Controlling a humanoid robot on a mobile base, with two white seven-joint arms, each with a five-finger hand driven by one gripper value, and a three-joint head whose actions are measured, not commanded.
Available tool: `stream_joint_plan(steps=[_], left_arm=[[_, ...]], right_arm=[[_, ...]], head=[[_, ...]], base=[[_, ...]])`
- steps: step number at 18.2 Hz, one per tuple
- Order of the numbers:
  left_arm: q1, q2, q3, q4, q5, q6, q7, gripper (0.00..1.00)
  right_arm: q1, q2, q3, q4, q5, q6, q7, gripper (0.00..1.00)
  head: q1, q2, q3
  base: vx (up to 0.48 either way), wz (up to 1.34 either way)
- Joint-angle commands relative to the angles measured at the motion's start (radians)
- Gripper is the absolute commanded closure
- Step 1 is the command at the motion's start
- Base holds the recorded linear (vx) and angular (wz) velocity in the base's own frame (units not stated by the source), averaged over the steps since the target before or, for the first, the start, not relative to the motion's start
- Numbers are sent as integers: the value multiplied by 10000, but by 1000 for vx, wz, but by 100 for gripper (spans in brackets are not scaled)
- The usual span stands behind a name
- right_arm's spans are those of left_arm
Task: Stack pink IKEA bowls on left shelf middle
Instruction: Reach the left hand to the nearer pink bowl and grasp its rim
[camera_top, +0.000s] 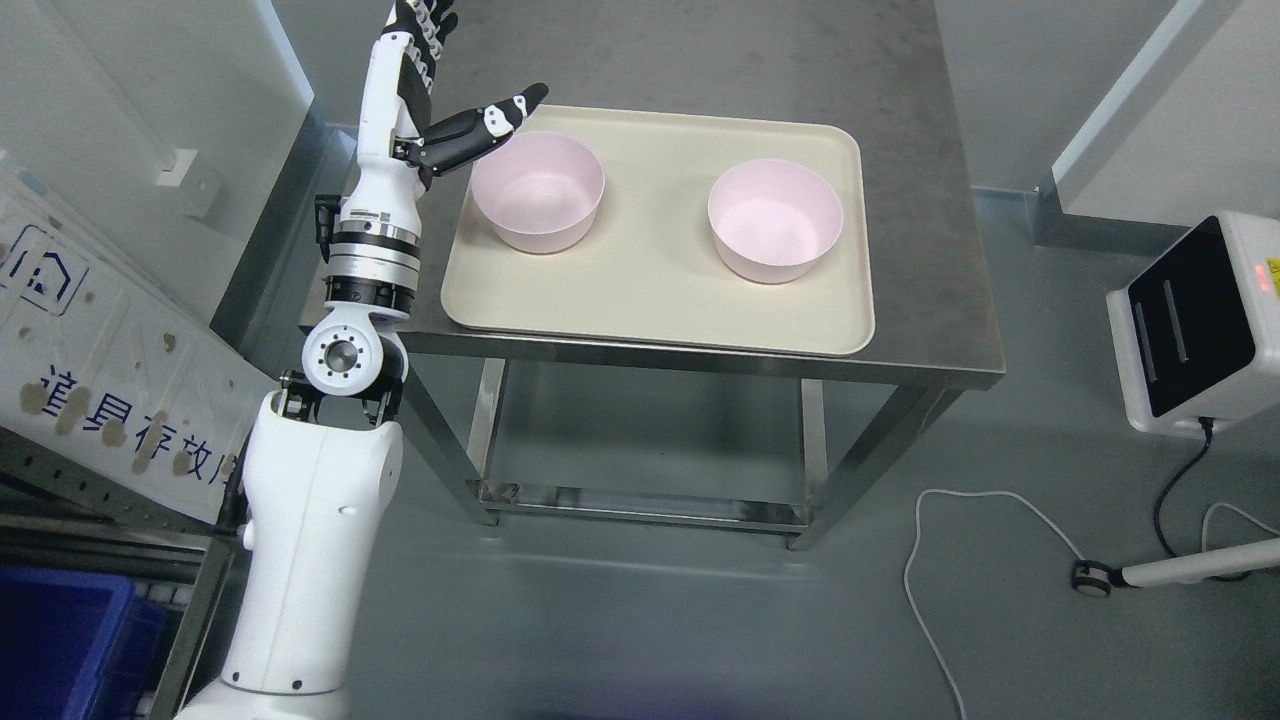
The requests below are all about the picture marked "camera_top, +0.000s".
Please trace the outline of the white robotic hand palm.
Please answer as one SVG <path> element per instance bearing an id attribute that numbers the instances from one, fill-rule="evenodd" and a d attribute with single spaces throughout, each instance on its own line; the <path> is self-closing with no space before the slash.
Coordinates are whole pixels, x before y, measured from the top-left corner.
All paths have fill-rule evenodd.
<path id="1" fill-rule="evenodd" d="M 358 123 L 356 161 L 362 173 L 412 170 L 422 187 L 433 184 L 426 164 L 431 68 L 410 32 L 388 32 L 374 44 Z"/>

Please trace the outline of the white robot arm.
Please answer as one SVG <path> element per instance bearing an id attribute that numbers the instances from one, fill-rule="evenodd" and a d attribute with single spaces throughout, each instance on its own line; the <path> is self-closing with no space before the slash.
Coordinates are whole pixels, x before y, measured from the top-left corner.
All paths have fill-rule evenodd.
<path id="1" fill-rule="evenodd" d="M 509 141 L 543 83 L 433 119 L 449 1 L 397 1 L 370 54 L 346 195 L 315 199 L 325 316 L 300 372 L 260 404 L 242 457 L 247 585 L 218 678 L 180 719 L 347 719 L 355 621 L 378 528 L 398 487 L 410 378 L 399 327 L 421 272 L 419 200 Z"/>

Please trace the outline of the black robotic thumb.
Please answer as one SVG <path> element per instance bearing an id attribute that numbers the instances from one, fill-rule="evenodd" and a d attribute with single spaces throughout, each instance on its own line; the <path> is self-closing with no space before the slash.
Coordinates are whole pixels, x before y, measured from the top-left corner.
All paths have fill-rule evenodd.
<path id="1" fill-rule="evenodd" d="M 394 141 L 394 159 L 433 181 L 452 173 L 506 143 L 547 99 L 543 82 L 484 108 L 458 111 L 436 120 L 416 136 Z"/>

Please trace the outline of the black white robotic fingers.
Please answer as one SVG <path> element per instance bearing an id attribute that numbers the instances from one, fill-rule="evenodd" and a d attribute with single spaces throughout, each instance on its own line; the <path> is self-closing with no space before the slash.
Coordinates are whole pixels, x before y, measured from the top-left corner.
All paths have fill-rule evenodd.
<path id="1" fill-rule="evenodd" d="M 429 97 L 444 42 L 458 24 L 453 8 L 454 1 L 393 1 L 384 26 L 384 35 L 401 45 L 408 63 L 410 87 Z"/>

